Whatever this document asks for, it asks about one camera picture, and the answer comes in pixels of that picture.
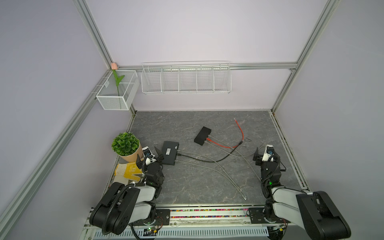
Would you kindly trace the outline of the small ribbed black switch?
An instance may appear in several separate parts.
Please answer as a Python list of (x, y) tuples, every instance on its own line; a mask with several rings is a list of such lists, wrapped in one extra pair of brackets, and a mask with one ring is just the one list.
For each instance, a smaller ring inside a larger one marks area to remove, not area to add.
[(207, 127), (202, 127), (197, 136), (195, 137), (194, 142), (200, 146), (203, 146), (211, 132), (211, 129)]

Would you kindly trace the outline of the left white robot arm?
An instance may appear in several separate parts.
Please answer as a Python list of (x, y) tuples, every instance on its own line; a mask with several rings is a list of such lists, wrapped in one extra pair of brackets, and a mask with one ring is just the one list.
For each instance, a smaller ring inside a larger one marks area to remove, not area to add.
[(153, 155), (146, 147), (144, 158), (137, 157), (136, 166), (144, 174), (142, 181), (127, 185), (113, 183), (93, 209), (90, 225), (100, 228), (103, 235), (119, 235), (136, 222), (145, 225), (156, 222), (158, 216), (153, 200), (159, 197), (165, 177), (163, 153), (158, 148), (155, 150), (157, 154)]

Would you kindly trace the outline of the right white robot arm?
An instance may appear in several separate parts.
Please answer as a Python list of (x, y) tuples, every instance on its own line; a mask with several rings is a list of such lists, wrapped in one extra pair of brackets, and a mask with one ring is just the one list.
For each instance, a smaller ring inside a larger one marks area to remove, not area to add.
[(267, 146), (264, 154), (254, 154), (261, 168), (261, 189), (266, 198), (264, 216), (268, 222), (285, 220), (302, 229), (312, 240), (341, 240), (352, 235), (350, 226), (330, 196), (324, 191), (293, 190), (280, 183), (281, 158)]

